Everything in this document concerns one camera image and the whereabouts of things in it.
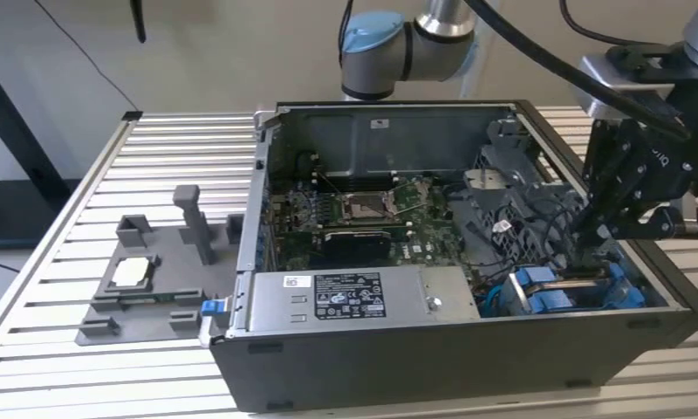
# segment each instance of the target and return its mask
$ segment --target white wall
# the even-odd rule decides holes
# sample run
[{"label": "white wall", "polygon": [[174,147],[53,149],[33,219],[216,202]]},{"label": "white wall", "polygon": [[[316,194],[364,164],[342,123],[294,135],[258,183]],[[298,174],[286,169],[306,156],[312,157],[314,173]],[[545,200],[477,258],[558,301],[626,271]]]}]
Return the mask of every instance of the white wall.
[{"label": "white wall", "polygon": [[[146,1],[144,45],[128,0],[43,3],[144,111],[253,111],[278,100],[341,99],[344,1]],[[364,0],[354,11],[412,18],[422,4]],[[29,0],[0,0],[0,82],[60,173],[83,176],[130,106]],[[458,89],[458,82],[408,83],[396,97],[452,99]],[[24,177],[11,159],[0,145],[0,179]]]},{"label": "white wall", "polygon": [[[140,45],[126,0],[43,0],[105,74],[148,112],[252,111],[278,100],[334,100],[344,0],[148,0]],[[570,0],[596,30],[670,41],[698,0]],[[357,0],[354,12],[425,0]],[[501,0],[502,14],[562,58],[605,45],[573,34],[556,0]],[[482,62],[476,98],[573,103],[565,83],[501,40]],[[129,105],[29,0],[0,0],[0,81],[60,173],[81,177]],[[460,83],[402,83],[397,99],[454,99]],[[0,144],[0,179],[24,173]]]},{"label": "white wall", "polygon": [[[698,0],[569,0],[577,23],[616,37],[673,44],[698,9]],[[501,14],[549,51],[572,64],[610,45],[572,32],[557,0],[502,0]],[[508,42],[496,38],[476,90],[480,99],[528,99],[540,105],[576,105],[569,85]]]}]

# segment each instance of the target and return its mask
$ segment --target power supply label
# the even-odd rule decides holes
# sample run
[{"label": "power supply label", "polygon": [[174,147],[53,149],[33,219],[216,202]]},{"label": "power supply label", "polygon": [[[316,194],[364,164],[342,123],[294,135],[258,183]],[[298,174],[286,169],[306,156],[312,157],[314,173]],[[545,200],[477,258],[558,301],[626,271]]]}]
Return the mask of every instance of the power supply label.
[{"label": "power supply label", "polygon": [[313,282],[318,319],[385,317],[385,296],[378,272],[316,275]]}]

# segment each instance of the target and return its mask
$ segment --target white sticker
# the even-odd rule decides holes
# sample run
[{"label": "white sticker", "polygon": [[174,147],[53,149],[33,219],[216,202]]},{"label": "white sticker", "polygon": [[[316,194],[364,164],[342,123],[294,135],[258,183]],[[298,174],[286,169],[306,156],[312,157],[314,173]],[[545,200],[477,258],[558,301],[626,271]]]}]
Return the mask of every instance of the white sticker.
[{"label": "white sticker", "polygon": [[506,230],[509,230],[512,228],[512,224],[508,220],[501,220],[500,222],[497,222],[493,227],[492,227],[492,231],[494,233],[504,233]]},{"label": "white sticker", "polygon": [[390,120],[370,120],[370,129],[385,129],[390,126]]},{"label": "white sticker", "polygon": [[288,276],[284,277],[285,288],[309,288],[313,283],[313,277],[305,276]]}]

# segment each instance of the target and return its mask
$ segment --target open computer chassis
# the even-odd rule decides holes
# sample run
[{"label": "open computer chassis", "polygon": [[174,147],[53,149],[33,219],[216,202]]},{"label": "open computer chassis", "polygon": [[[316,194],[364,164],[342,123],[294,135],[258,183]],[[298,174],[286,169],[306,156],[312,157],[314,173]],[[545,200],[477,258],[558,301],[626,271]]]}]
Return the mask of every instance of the open computer chassis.
[{"label": "open computer chassis", "polygon": [[580,245],[582,163],[528,102],[282,103],[258,134],[206,323],[241,410],[600,386],[698,330],[654,243]]}]

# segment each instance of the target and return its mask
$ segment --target slotted metal surface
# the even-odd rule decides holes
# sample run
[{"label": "slotted metal surface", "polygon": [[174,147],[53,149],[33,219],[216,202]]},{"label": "slotted metal surface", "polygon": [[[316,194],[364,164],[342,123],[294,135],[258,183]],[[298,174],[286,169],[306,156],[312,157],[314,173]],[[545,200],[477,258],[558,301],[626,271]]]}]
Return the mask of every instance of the slotted metal surface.
[{"label": "slotted metal surface", "polygon": [[[582,111],[549,107],[541,112],[584,155],[590,120]],[[79,347],[73,340],[116,246],[119,217],[144,213],[153,225],[182,224],[170,192],[190,182],[202,189],[208,219],[225,220],[245,207],[252,158],[249,114],[150,115],[123,124],[0,304],[0,418],[245,418],[196,340],[96,347]],[[698,242],[670,241],[661,247],[698,287]],[[378,419],[698,418],[698,333],[678,348],[644,354],[600,390],[337,409],[330,414]]]}]

